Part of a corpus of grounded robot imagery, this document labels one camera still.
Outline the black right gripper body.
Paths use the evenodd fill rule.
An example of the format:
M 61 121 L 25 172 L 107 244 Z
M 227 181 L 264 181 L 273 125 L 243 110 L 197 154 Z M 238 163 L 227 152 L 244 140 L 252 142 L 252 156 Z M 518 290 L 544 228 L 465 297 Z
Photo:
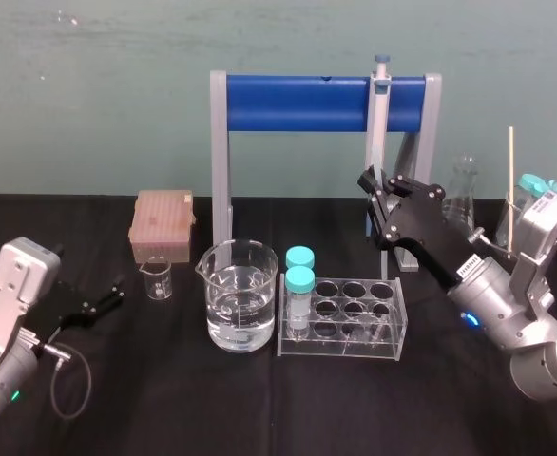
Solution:
M 386 248 L 411 253 L 443 288 L 463 281 L 459 272 L 476 253 L 471 231 L 449 221 L 442 209 L 444 189 L 438 184 L 419 183 L 408 198 L 400 199 L 390 211 L 384 227 Z

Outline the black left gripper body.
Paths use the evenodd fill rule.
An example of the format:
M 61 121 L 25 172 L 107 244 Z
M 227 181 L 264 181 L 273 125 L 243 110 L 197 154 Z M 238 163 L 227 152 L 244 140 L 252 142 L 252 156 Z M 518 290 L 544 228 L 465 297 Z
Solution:
M 92 326 L 100 311 L 98 301 L 85 297 L 79 290 L 62 281 L 53 286 L 44 305 L 46 343 L 68 328 Z

